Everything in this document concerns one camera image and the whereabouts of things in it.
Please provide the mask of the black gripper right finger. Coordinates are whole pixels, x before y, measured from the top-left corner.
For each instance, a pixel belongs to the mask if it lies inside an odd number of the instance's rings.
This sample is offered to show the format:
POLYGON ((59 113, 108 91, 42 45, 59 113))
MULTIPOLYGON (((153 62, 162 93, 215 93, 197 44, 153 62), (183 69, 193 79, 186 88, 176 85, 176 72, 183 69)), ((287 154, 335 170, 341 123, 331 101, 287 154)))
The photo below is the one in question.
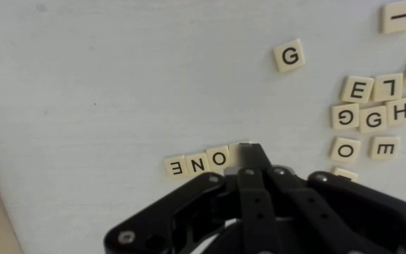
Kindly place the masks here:
POLYGON ((273 167, 270 178, 324 254, 406 254, 404 201, 323 171, 303 181, 273 167))

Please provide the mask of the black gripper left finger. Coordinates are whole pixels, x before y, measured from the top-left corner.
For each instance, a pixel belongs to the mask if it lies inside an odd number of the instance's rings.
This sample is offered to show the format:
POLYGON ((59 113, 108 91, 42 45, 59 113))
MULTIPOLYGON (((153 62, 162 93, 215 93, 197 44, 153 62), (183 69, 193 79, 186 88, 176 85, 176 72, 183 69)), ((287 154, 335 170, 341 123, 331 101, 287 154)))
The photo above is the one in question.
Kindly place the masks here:
POLYGON ((245 254, 279 254, 275 209, 263 184, 270 163, 259 144, 239 144, 238 171, 241 225, 245 254))

